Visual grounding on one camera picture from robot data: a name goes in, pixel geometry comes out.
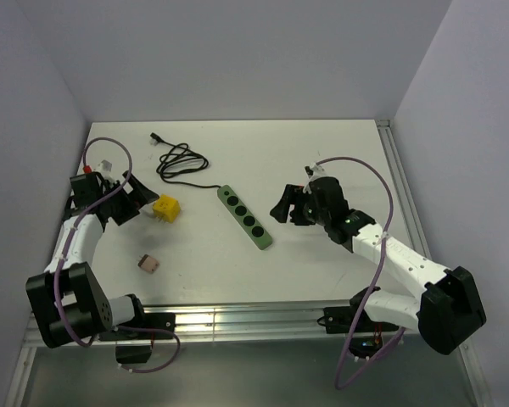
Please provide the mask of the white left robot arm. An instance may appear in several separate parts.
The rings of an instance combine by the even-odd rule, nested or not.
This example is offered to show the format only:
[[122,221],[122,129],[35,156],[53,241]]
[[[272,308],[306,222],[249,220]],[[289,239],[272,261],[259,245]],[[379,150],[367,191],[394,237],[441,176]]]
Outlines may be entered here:
[[63,225],[52,260],[45,271],[30,277],[25,290],[43,342],[49,348],[81,341],[114,327],[129,338],[148,330],[148,317],[133,294],[107,298],[92,260],[108,221],[120,226],[139,215],[157,194],[125,173],[131,191],[94,171],[70,179],[72,194],[64,207]]

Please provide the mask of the yellow plug adapter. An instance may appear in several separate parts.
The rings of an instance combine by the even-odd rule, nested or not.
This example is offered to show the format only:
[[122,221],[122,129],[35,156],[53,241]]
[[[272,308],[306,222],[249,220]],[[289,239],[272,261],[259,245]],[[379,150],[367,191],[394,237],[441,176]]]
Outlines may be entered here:
[[161,194],[146,211],[149,218],[166,223],[173,223],[181,212],[181,206],[177,199]]

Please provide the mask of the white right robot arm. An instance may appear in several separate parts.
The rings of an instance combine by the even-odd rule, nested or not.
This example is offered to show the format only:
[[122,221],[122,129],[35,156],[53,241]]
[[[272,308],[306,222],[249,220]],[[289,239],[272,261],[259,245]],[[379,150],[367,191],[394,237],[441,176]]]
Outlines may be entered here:
[[339,315],[326,316],[328,328],[339,322],[362,331],[377,323],[399,326],[448,355],[487,321],[470,271],[437,264],[389,236],[371,216],[349,206],[334,177],[320,177],[306,187],[287,185],[270,215],[279,223],[322,226],[334,243],[370,260],[408,292],[365,288]]

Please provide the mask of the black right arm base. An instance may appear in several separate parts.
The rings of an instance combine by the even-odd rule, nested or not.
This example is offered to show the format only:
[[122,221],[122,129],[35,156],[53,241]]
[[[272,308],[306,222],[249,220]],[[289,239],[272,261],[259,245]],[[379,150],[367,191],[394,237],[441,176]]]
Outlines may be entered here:
[[[326,330],[326,334],[347,333],[350,330],[354,316],[355,309],[350,306],[326,307],[323,309],[323,315],[316,320],[316,323]],[[399,327],[394,324],[370,320],[366,312],[363,311],[355,332],[396,332],[398,329]]]

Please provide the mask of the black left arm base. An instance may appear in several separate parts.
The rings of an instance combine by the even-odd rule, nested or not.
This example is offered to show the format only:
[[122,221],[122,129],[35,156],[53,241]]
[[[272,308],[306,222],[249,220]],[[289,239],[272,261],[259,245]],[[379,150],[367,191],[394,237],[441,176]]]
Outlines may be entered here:
[[135,331],[117,329],[99,335],[98,343],[114,344],[115,360],[133,368],[148,368],[148,362],[155,355],[157,340],[175,341],[171,335],[176,328],[174,313],[149,313]]

